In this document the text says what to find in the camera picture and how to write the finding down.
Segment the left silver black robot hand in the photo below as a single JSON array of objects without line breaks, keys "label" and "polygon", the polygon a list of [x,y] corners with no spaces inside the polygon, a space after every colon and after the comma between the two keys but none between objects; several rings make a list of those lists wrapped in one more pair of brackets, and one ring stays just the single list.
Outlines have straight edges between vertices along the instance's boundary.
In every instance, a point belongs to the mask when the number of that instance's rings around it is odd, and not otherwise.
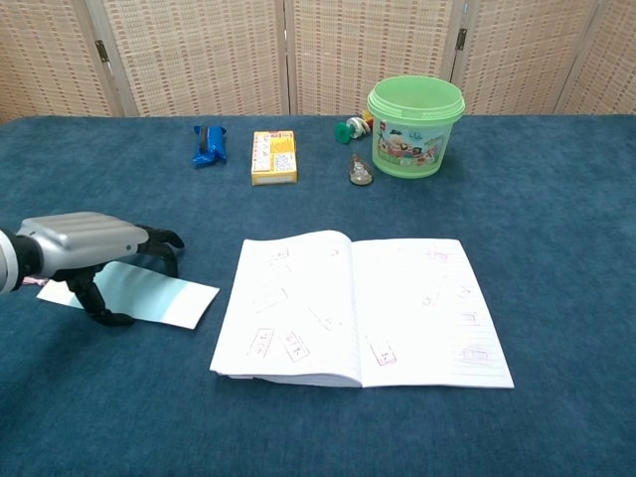
[{"label": "left silver black robot hand", "polygon": [[97,212],[25,219],[13,234],[34,239],[42,252],[40,273],[26,277],[65,283],[85,313],[105,326],[127,326],[133,323],[133,318],[106,308],[94,283],[96,274],[112,261],[146,254],[161,258],[166,274],[176,277],[178,262],[174,250],[184,247],[173,231],[136,225]]}]

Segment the teal white bookmark with tassel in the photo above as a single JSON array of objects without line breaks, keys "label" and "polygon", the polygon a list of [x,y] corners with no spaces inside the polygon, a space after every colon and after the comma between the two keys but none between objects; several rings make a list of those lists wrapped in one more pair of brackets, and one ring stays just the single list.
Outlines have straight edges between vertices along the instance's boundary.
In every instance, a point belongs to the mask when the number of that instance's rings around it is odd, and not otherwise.
[{"label": "teal white bookmark with tassel", "polygon": [[112,313],[193,330],[219,289],[112,261],[94,283]]}]

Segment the white stamped exercise book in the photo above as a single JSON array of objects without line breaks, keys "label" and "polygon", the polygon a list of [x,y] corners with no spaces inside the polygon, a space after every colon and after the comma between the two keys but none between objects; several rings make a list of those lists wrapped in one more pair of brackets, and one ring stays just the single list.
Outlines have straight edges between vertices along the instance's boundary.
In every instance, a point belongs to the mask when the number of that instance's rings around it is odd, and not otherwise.
[{"label": "white stamped exercise book", "polygon": [[458,240],[336,231],[242,244],[211,369],[316,387],[514,384]]}]

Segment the blue snack packet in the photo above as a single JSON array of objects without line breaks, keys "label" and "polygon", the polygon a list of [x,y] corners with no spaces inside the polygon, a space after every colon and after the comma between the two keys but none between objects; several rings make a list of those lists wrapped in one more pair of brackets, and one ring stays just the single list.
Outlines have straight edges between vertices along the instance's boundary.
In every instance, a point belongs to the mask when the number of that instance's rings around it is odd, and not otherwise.
[{"label": "blue snack packet", "polygon": [[227,162],[225,147],[226,129],[219,125],[194,127],[197,136],[197,144],[192,163],[195,167],[212,166],[216,163]]}]

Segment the blue felt table cover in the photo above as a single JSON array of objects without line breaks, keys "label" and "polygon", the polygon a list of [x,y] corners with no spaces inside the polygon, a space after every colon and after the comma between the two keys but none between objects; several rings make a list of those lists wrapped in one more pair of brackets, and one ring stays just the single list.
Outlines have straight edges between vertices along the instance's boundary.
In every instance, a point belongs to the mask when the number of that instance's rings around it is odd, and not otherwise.
[{"label": "blue felt table cover", "polygon": [[[180,273],[220,292],[197,329],[108,328],[0,295],[0,477],[636,477],[636,115],[465,116],[423,180],[348,180],[321,116],[0,125],[0,227],[99,211],[171,229]],[[251,183],[255,131],[291,130],[298,180]],[[244,239],[333,229],[459,239],[515,388],[326,389],[209,364]]]}]

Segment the yellow cardboard box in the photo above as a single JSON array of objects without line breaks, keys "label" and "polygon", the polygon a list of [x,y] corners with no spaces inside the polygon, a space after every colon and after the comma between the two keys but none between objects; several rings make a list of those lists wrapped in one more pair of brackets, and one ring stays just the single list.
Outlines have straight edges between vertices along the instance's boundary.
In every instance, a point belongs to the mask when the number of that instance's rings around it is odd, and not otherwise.
[{"label": "yellow cardboard box", "polygon": [[297,182],[296,141],[293,131],[255,131],[250,178],[254,186]]}]

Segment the woven folding screen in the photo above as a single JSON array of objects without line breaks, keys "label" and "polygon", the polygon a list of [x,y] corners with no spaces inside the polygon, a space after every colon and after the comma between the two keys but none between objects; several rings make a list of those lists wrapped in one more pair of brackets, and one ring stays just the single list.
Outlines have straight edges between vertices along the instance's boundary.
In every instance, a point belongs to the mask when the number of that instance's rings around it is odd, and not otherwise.
[{"label": "woven folding screen", "polygon": [[397,75],[470,114],[636,114],[636,0],[0,0],[0,124],[349,114]]}]

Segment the colourful toy with green cap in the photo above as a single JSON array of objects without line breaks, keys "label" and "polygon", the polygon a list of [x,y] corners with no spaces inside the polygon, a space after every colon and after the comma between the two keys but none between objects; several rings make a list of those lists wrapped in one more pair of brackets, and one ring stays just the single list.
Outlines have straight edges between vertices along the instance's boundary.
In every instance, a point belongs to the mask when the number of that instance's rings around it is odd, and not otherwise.
[{"label": "colourful toy with green cap", "polygon": [[366,110],[358,116],[351,116],[344,122],[339,122],[334,128],[334,136],[337,142],[348,144],[353,139],[358,139],[372,132],[373,116]]}]

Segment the clear correction tape dispenser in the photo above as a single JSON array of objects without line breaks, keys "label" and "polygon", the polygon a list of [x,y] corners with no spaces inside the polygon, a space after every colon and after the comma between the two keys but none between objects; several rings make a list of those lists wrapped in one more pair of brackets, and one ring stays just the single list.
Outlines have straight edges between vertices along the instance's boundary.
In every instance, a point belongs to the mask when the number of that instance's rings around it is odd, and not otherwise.
[{"label": "clear correction tape dispenser", "polygon": [[357,153],[353,153],[348,166],[349,180],[356,186],[368,186],[374,181],[369,164]]}]

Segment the green plastic bucket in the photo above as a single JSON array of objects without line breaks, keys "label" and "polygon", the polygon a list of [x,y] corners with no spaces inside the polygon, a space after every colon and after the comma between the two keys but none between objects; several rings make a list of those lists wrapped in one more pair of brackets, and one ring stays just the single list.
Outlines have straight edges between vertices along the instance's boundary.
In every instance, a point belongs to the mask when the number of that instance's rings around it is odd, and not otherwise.
[{"label": "green plastic bucket", "polygon": [[379,81],[367,107],[375,166],[394,177],[417,179],[440,168],[465,101],[459,87],[444,79],[398,76]]}]

